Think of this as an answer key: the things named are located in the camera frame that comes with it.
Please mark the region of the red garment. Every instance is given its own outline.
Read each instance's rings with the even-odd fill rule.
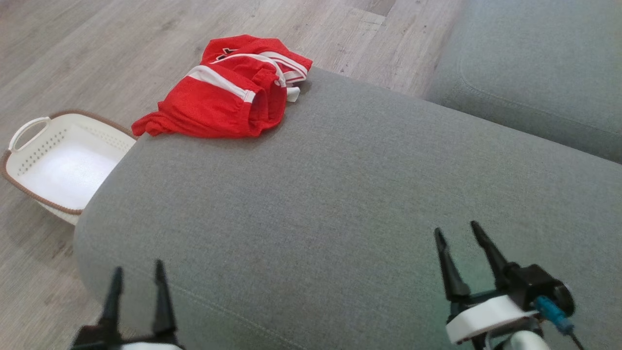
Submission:
[[[152,112],[132,125],[140,136],[181,133],[200,138],[257,137],[278,125],[287,100],[307,78],[312,61],[278,39],[250,35],[211,40],[201,65],[188,74]]]

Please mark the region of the basket handle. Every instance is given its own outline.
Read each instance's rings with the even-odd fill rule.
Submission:
[[[11,151],[11,153],[15,153],[15,152],[19,152],[22,149],[24,149],[24,147],[28,146],[29,143],[33,142],[36,138],[39,137],[39,135],[41,135],[45,129],[48,128],[48,126],[50,126],[50,117],[48,116],[42,116],[41,118],[37,118],[37,119],[33,119],[31,121],[29,121],[28,123],[22,125],[21,128],[19,128],[19,130],[17,130],[15,132],[15,135],[13,135],[13,137],[11,138],[10,142],[9,142],[9,151]],[[41,129],[40,132],[38,132],[33,138],[31,138],[30,140],[28,140],[28,142],[24,143],[23,146],[21,146],[20,148],[15,148],[15,144],[17,143],[17,141],[19,140],[20,137],[22,137],[22,135],[31,127],[37,125],[37,124],[41,124],[41,123],[45,123],[45,126],[43,127],[43,129]]]

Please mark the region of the blue connector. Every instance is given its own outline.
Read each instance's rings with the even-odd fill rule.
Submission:
[[[571,335],[575,328],[566,314],[546,296],[538,296],[534,307],[545,319],[553,322],[557,330],[565,336]]]

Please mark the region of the wooden floor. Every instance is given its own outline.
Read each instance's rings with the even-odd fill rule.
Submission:
[[[129,126],[216,37],[278,37],[314,65],[421,97],[463,0],[0,0],[0,143],[67,108]],[[0,180],[0,349],[65,349],[100,307],[73,227]]]

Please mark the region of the gray fabric upholstery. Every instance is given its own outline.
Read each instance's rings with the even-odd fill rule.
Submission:
[[[427,99],[622,163],[622,2],[471,0]]]
[[[493,286],[469,221],[569,283],[589,349],[618,349],[622,166],[314,69],[256,140],[142,137],[75,232],[103,299],[146,329],[165,261],[188,349],[453,349],[433,230]],[[567,339],[547,328],[554,349]]]

